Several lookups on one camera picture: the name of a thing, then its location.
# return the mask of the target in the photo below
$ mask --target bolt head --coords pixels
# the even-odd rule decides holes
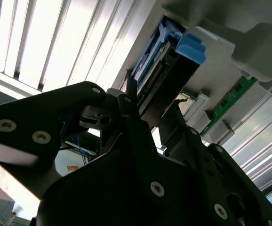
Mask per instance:
[[[11,132],[17,128],[17,124],[10,119],[0,120],[0,131],[1,132]]]
[[[220,153],[223,153],[223,149],[219,146],[216,147],[216,149],[220,152]]]
[[[198,132],[197,132],[195,129],[193,129],[193,128],[191,128],[191,131],[192,131],[192,133],[193,133],[194,135],[197,135],[197,134],[198,134]]]
[[[165,194],[164,187],[157,181],[151,182],[151,191],[158,197],[163,197]]]
[[[220,204],[216,203],[214,205],[214,209],[215,209],[215,212],[217,213],[217,215],[220,218],[222,218],[223,220],[227,220],[228,215],[227,215],[227,212],[226,212],[226,210],[224,209],[223,206],[221,206]]]
[[[96,92],[96,93],[100,93],[100,90],[99,90],[98,88],[96,88],[96,87],[93,87],[92,90],[93,90],[94,92]]]
[[[51,136],[49,133],[40,130],[33,133],[32,140],[37,144],[45,145],[50,142]]]

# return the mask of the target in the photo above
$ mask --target black plastic part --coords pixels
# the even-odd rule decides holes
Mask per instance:
[[[171,57],[166,54],[163,61],[166,61],[167,67],[159,73],[153,89],[139,106],[141,118],[151,128],[159,125],[167,108],[199,67],[199,64],[181,55]]]
[[[195,189],[189,184],[195,181],[191,171],[158,156],[158,164],[166,169],[162,173],[168,183],[164,198],[169,191],[175,191],[170,206],[163,208],[140,192],[141,181],[133,162],[129,150],[114,150],[60,179],[43,197],[37,226],[168,226],[193,225],[197,222],[191,217],[195,210],[199,210],[196,196],[190,195],[194,194]]]
[[[63,114],[73,114],[68,123],[77,125],[76,119],[87,105],[101,105],[105,92],[96,84],[82,82],[51,92],[0,105],[0,120],[16,123],[12,132],[0,131],[0,162],[30,168],[48,169],[59,151],[60,122]],[[36,131],[51,135],[48,144],[38,144],[32,139]]]

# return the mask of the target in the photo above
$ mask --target electronic component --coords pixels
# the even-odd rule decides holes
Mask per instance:
[[[201,135],[205,135],[256,81],[256,78],[248,80],[246,77],[242,76],[233,88],[225,94],[223,99],[208,112],[212,121],[201,132]]]

